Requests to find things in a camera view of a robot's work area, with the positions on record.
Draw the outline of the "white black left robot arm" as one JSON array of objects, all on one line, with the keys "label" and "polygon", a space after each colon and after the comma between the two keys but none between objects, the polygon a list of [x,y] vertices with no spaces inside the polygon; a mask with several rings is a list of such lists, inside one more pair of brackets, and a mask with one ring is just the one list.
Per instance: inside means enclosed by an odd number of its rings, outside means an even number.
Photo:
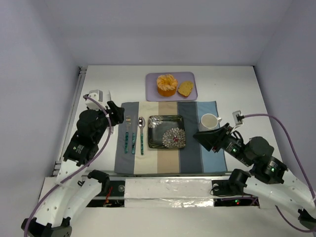
[{"label": "white black left robot arm", "polygon": [[87,180],[82,176],[92,162],[100,156],[104,146],[98,144],[107,131],[123,123],[124,108],[113,101],[106,106],[85,96],[87,109],[79,115],[77,130],[63,155],[55,185],[38,201],[21,228],[26,237],[69,237],[72,223],[90,201],[102,191],[108,191],[107,173],[93,170]]}]

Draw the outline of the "silver metal tongs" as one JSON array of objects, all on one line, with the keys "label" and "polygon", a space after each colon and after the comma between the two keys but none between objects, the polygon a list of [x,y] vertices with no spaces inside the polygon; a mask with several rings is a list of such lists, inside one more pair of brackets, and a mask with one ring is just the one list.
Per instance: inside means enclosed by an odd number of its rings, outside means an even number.
[{"label": "silver metal tongs", "polygon": [[[108,102],[107,102],[107,105],[109,106],[109,110],[110,110],[110,119],[111,119],[111,114],[112,114],[112,109],[109,105],[109,102],[112,101],[112,96],[111,96],[111,92],[110,90],[108,90]],[[111,122],[111,134],[114,134],[114,122]]]}]

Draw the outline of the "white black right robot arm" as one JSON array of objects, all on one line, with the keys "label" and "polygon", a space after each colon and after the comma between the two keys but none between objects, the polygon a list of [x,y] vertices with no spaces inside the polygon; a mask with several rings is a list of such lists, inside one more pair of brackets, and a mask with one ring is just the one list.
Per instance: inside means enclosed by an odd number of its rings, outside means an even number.
[{"label": "white black right robot arm", "polygon": [[253,195],[265,199],[278,211],[286,210],[304,226],[302,232],[316,230],[316,194],[302,183],[279,159],[274,148],[263,137],[244,143],[238,131],[227,123],[211,130],[197,132],[193,137],[207,150],[220,150],[233,156],[249,171],[234,169],[228,179],[214,181],[210,194],[216,197]]}]

